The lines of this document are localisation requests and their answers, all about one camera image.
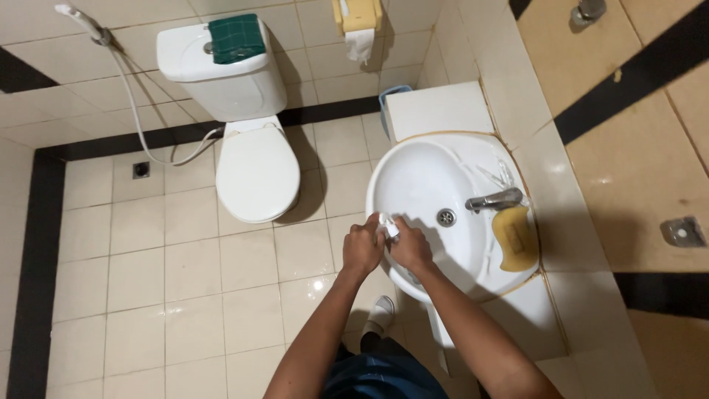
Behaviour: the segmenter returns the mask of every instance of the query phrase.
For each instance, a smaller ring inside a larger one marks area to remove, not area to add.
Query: green checkered cloth
[[[215,64],[232,64],[266,52],[256,14],[211,21],[209,33]]]

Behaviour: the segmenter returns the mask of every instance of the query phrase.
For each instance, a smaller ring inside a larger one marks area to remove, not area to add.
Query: dark pants
[[[388,356],[407,356],[414,359],[413,355],[408,353],[403,346],[399,345],[397,341],[387,337],[382,338],[376,332],[367,332],[362,336],[359,341],[359,351],[363,354],[379,354]],[[337,348],[337,356],[335,356],[335,363],[338,361],[343,361],[354,354],[347,350],[347,347],[340,342],[340,347]]]

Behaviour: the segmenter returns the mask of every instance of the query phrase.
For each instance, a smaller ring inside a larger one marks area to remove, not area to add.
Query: toilet seat lid
[[[224,207],[245,222],[283,214],[298,194],[300,167],[276,127],[225,135],[217,166],[217,193]]]

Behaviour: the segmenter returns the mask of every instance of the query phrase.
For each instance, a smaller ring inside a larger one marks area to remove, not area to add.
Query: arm
[[[317,398],[323,389],[352,303],[364,279],[384,255],[384,233],[376,235],[379,214],[364,226],[352,225],[343,247],[344,266],[330,291],[298,333],[278,365],[264,395],[267,398]]]
[[[391,256],[423,284],[465,363],[492,398],[561,398],[557,389],[500,327],[433,263],[420,229],[396,218]]]

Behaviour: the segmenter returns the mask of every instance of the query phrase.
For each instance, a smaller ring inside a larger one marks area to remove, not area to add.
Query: yellow toilet paper holder
[[[340,0],[333,0],[333,13],[337,34],[344,36],[345,32],[364,29],[381,29],[381,3],[379,0],[344,0],[350,9],[348,16],[342,15]]]

